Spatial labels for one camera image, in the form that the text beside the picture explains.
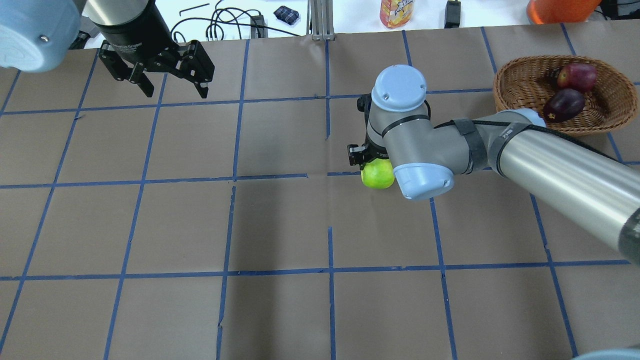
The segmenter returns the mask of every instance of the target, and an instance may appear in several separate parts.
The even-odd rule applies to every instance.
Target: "wicker basket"
[[[586,105],[576,117],[547,122],[550,129],[573,136],[606,133],[636,117],[638,99],[633,83],[609,64],[585,56],[528,56],[509,61],[493,80],[497,110],[530,108],[542,116],[545,103],[559,90],[556,79],[560,70],[571,62],[595,66],[596,85],[585,94]]]

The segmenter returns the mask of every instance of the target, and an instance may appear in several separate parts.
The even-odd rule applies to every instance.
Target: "grid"
[[[567,44],[571,49],[571,53],[575,54],[575,49],[573,48],[572,41],[569,37],[569,34],[564,26],[561,25],[564,36],[566,37]],[[486,31],[484,28],[481,28],[482,36],[484,39],[484,44],[486,46],[487,57],[490,60],[493,72],[497,71],[496,62],[493,57],[490,41],[487,37]],[[402,31],[404,48],[406,51],[406,61],[407,64],[412,65],[412,56],[410,51],[410,46],[407,40],[406,32]],[[108,106],[108,107],[94,107],[94,108],[84,108],[84,98],[89,88],[93,71],[96,67],[97,62],[97,53],[93,59],[93,64],[91,70],[89,72],[89,76],[84,85],[83,94],[81,96],[81,100],[75,109],[59,109],[59,110],[33,110],[33,111],[5,111],[7,104],[9,103],[9,99],[12,95],[12,92],[15,88],[16,83],[20,77],[20,72],[15,76],[13,80],[10,91],[4,100],[3,107],[0,110],[0,117],[2,115],[18,115],[18,114],[37,114],[37,113],[73,113],[74,120],[71,125],[70,131],[68,133],[67,141],[65,144],[65,148],[62,152],[62,156],[60,158],[60,162],[58,165],[58,169],[56,171],[56,175],[54,181],[52,183],[44,183],[44,184],[15,184],[15,185],[1,185],[0,189],[17,189],[17,188],[50,188],[50,192],[48,198],[46,200],[44,211],[42,212],[42,216],[40,218],[40,222],[38,224],[38,229],[35,235],[35,239],[33,240],[33,244],[31,246],[31,250],[29,252],[29,256],[27,258],[26,264],[24,265],[24,270],[21,276],[16,277],[0,277],[0,281],[13,281],[18,282],[17,292],[15,294],[15,298],[13,300],[13,304],[11,307],[10,314],[8,316],[6,326],[3,329],[2,338],[0,340],[0,353],[4,347],[4,343],[11,329],[12,319],[16,310],[16,307],[20,300],[20,295],[22,292],[22,288],[27,281],[48,281],[48,280],[63,280],[63,279],[117,279],[118,280],[118,288],[115,297],[115,303],[113,304],[113,311],[111,315],[111,321],[109,324],[108,338],[106,340],[106,347],[104,350],[104,359],[109,358],[109,351],[111,347],[111,340],[113,337],[113,331],[118,319],[118,305],[120,302],[120,296],[122,294],[122,288],[126,279],[151,279],[151,278],[172,278],[172,277],[219,277],[222,280],[221,286],[221,298],[220,298],[220,315],[218,320],[218,336],[216,339],[216,358],[221,358],[221,344],[222,339],[224,337],[223,328],[221,323],[225,316],[225,306],[226,306],[226,292],[227,292],[227,281],[229,277],[245,277],[245,276],[264,276],[264,275],[292,275],[292,274],[328,274],[329,275],[329,303],[330,303],[330,353],[331,358],[336,359],[339,358],[339,354],[337,354],[336,350],[336,330],[335,330],[335,290],[334,290],[334,275],[338,273],[354,273],[354,272],[440,272],[441,274],[441,284],[442,284],[442,293],[443,293],[443,304],[445,308],[445,317],[447,320],[447,329],[449,333],[449,341],[452,358],[454,360],[458,359],[458,353],[456,350],[456,340],[455,340],[455,323],[452,320],[451,307],[449,303],[449,290],[447,287],[447,277],[446,273],[448,270],[477,270],[477,269],[507,269],[507,268],[548,268],[551,276],[553,278],[554,288],[556,290],[558,306],[561,310],[561,314],[563,317],[564,326],[566,329],[566,336],[568,338],[571,351],[573,356],[577,356],[579,354],[575,340],[573,338],[573,332],[571,328],[570,319],[567,315],[567,310],[565,308],[563,293],[560,287],[559,281],[556,275],[556,269],[560,267],[569,267],[569,266],[602,266],[602,265],[627,265],[628,262],[625,260],[592,260],[592,261],[554,261],[550,249],[547,247],[547,237],[545,235],[545,228],[540,216],[540,211],[538,209],[538,203],[536,201],[535,196],[531,195],[531,205],[534,210],[534,214],[536,217],[536,221],[539,227],[540,236],[542,240],[542,245],[545,248],[547,261],[546,262],[532,262],[532,263],[483,263],[483,264],[447,264],[445,263],[442,244],[440,241],[440,230],[438,226],[438,211],[436,208],[437,199],[431,199],[429,202],[429,207],[431,210],[431,217],[433,221],[433,228],[435,232],[436,239],[436,248],[438,255],[438,264],[437,265],[419,265],[419,266],[361,266],[361,267],[336,267],[334,266],[334,251],[333,251],[333,228],[329,227],[327,231],[327,249],[328,249],[328,266],[321,268],[298,268],[298,269],[290,269],[290,270],[265,270],[265,271],[230,271],[229,270],[229,258],[230,258],[230,248],[232,246],[232,230],[234,223],[234,207],[236,205],[236,186],[232,187],[232,192],[230,194],[230,204],[229,204],[229,212],[228,212],[228,227],[227,227],[227,242],[225,246],[225,260],[224,260],[224,268],[223,271],[217,272],[180,272],[180,273],[161,273],[161,274],[131,274],[127,273],[127,265],[129,260],[129,254],[131,252],[131,244],[134,238],[134,233],[136,230],[136,222],[138,219],[138,213],[140,210],[140,204],[143,198],[143,192],[145,190],[145,185],[147,184],[159,184],[159,183],[179,183],[179,182],[214,182],[214,181],[232,181],[236,183],[238,181],[252,181],[258,179],[287,179],[287,178],[297,178],[297,177],[308,177],[308,174],[266,174],[259,176],[238,176],[237,166],[238,166],[238,154],[241,142],[241,129],[242,129],[242,121],[243,121],[243,107],[244,104],[253,103],[253,102],[280,102],[280,101],[309,101],[315,99],[325,99],[326,106],[326,138],[329,138],[332,134],[332,120],[330,118],[330,110],[333,99],[354,99],[359,96],[359,94],[344,94],[344,95],[331,95],[330,92],[330,42],[325,43],[324,47],[324,55],[325,55],[325,64],[326,64],[326,93],[324,95],[317,95],[313,97],[288,97],[288,98],[276,98],[276,99],[245,99],[244,91],[245,91],[245,83],[246,83],[246,73],[247,73],[247,63],[248,56],[250,52],[250,44],[252,42],[250,40],[246,40],[244,47],[244,60],[243,60],[243,72],[242,72],[242,85],[240,98],[238,101],[205,101],[205,102],[180,102],[180,103],[168,103],[163,104],[163,94],[164,88],[167,82],[167,75],[164,75],[162,86],[159,89],[159,98],[157,104],[149,104],[149,105],[132,105],[132,106]],[[471,88],[471,89],[452,89],[452,90],[430,90],[428,94],[458,94],[458,93],[472,93],[472,92],[491,92],[491,88]],[[234,151],[234,159],[233,159],[233,174],[230,177],[210,177],[210,178],[174,178],[174,179],[147,179],[147,170],[149,159],[152,152],[152,145],[154,142],[154,135],[156,131],[156,125],[158,121],[158,116],[161,110],[165,107],[174,107],[174,106],[202,106],[202,105],[212,105],[212,104],[238,104],[238,116],[237,116],[237,129],[236,129],[236,139],[235,139],[235,151]],[[154,120],[151,127],[151,132],[149,134],[149,140],[147,145],[147,151],[145,156],[145,162],[142,172],[142,177],[140,180],[125,180],[125,181],[95,181],[95,182],[75,182],[75,183],[62,183],[59,182],[58,179],[60,177],[60,172],[62,170],[63,163],[65,161],[65,157],[67,155],[67,151],[70,145],[70,141],[74,135],[74,129],[76,128],[77,121],[79,119],[80,113],[82,111],[102,111],[102,110],[122,110],[122,109],[135,109],[135,108],[155,108]],[[611,146],[615,151],[616,157],[623,163],[627,165],[640,165],[640,161],[623,161],[622,154],[614,141],[614,138],[611,134],[608,134],[608,139],[611,142]],[[359,172],[328,172],[327,176],[358,176]],[[106,186],[106,185],[138,185],[138,197],[135,205],[134,215],[131,221],[131,229],[129,232],[129,238],[127,242],[126,251],[124,254],[124,260],[122,261],[122,270],[119,274],[83,274],[83,275],[28,275],[29,266],[31,264],[31,260],[33,259],[33,254],[35,252],[36,246],[38,245],[38,238],[42,231],[43,224],[45,222],[45,218],[47,216],[47,211],[51,204],[51,199],[57,188],[64,187],[76,187],[76,186]]]

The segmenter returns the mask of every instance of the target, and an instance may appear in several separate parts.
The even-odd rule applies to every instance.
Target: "orange container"
[[[599,4],[600,0],[529,0],[527,16],[534,24],[582,22]]]
[[[380,21],[389,29],[398,28],[411,19],[414,0],[382,0]]]

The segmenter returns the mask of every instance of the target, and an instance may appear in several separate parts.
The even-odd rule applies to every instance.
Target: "silver arm segment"
[[[453,187],[454,174],[490,165],[640,265],[640,172],[532,126],[544,125],[532,110],[434,128],[422,103],[424,78],[407,68],[378,77],[367,123],[367,142],[386,151],[405,197],[440,195]]]

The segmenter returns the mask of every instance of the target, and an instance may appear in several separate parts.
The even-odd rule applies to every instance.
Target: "red apple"
[[[593,65],[583,63],[569,63],[558,75],[560,88],[571,88],[581,93],[590,92],[596,84],[597,71]]]

